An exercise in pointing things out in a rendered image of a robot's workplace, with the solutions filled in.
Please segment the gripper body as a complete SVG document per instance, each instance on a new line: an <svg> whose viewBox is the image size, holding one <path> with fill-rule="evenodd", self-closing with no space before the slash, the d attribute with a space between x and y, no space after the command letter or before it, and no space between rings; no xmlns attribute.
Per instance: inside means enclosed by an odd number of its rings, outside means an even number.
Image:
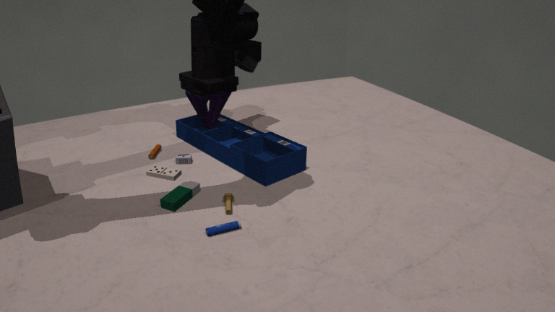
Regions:
<svg viewBox="0 0 555 312"><path fill-rule="evenodd" d="M218 50L220 49L223 49L223 45L211 48L192 46L192 70L179 73L182 89L198 96L210 95L222 90L237 91L238 77L218 79Z"/></svg>

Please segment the dark blue rack of bins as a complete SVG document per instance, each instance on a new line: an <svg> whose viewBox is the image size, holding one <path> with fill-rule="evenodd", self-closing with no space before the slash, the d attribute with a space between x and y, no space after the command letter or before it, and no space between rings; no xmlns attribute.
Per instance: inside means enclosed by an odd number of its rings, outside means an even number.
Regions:
<svg viewBox="0 0 555 312"><path fill-rule="evenodd" d="M263 186L306 170L306 146L221 114L214 129L198 115L176 120L176 136Z"/></svg>

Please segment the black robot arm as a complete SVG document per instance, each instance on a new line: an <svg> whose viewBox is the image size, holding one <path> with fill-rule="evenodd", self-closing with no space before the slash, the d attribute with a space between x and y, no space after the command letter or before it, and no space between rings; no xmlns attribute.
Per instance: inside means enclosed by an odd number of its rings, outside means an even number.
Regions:
<svg viewBox="0 0 555 312"><path fill-rule="evenodd" d="M197 48L223 45L218 50L218 79L235 76L235 66L252 73L261 61L262 42L250 40L258 31L259 12L244 1L192 1L202 12L191 18L191 45Z"/></svg>

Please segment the dark blue cylinder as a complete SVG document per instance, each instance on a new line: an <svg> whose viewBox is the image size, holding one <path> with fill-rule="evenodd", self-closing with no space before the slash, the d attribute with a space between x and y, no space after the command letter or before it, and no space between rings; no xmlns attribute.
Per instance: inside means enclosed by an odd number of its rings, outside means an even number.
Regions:
<svg viewBox="0 0 555 312"><path fill-rule="evenodd" d="M220 233L225 233L232 230L237 230L241 228L240 221L229 222L222 225L216 225L214 227L208 227L205 229L207 236L216 235Z"/></svg>

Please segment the brass hex bolt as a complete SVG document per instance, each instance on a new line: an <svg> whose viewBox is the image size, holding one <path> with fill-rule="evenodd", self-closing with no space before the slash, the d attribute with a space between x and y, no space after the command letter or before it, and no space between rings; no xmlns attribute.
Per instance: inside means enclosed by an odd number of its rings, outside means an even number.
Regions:
<svg viewBox="0 0 555 312"><path fill-rule="evenodd" d="M232 193L225 193L223 200L225 201L225 213L227 215L231 215L232 213L232 202L234 200L234 196Z"/></svg>

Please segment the white domino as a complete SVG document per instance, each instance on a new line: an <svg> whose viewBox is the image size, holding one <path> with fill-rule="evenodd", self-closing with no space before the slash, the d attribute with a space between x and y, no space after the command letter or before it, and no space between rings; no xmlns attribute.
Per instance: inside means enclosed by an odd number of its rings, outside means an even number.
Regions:
<svg viewBox="0 0 555 312"><path fill-rule="evenodd" d="M174 181L181 175L181 170L154 165L146 171L146 174L147 176Z"/></svg>

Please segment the orange cylinder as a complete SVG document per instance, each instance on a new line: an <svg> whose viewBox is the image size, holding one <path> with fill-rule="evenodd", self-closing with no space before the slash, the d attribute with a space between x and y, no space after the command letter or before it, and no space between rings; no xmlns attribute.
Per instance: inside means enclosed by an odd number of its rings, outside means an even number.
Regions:
<svg viewBox="0 0 555 312"><path fill-rule="evenodd" d="M158 152L160 151L160 149L161 149L161 145L160 145L160 144L157 144L157 145L154 147L154 149L152 150L152 152L148 155L148 157L152 160L152 159L156 156L156 154L158 154Z"/></svg>

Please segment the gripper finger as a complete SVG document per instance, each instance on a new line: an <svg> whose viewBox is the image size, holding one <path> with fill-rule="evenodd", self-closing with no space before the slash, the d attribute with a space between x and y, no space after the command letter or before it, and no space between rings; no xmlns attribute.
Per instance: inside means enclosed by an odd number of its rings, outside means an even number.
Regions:
<svg viewBox="0 0 555 312"><path fill-rule="evenodd" d="M215 128L215 125L218 121L220 112L223 109L223 107L224 107L225 103L227 102L230 95L231 95L231 92L229 93L229 92L225 92L223 90L222 90L222 92L217 92L217 93L213 93L213 94L210 94L210 95L204 95L204 96L198 96L198 95L194 94L197 105L199 106L199 110L202 114L202 117L204 119L204 122L205 122L205 125L206 125L207 129L214 129ZM215 112L213 114L212 120L210 120L208 109L207 109L207 102L208 102L208 100L213 100L213 99L216 99L216 98L218 98L218 102L217 102L217 105L215 107Z"/></svg>
<svg viewBox="0 0 555 312"><path fill-rule="evenodd" d="M189 101L191 102L191 104L193 105L195 111L197 112L197 115L199 116L199 119L200 119L200 121L202 122L203 126L206 128L204 119L203 119L202 114L201 114L201 112L200 112L200 110L199 110L199 107L198 107L198 105L197 105L197 102L196 102L194 93L192 93L192 92L186 90L186 96L188 97ZM217 105L217 102L218 102L218 98L213 99L213 100L210 100L209 111L208 111L210 120L212 120L212 116L213 116L213 113L214 113L214 111L215 111L215 107L216 107L216 105Z"/></svg>

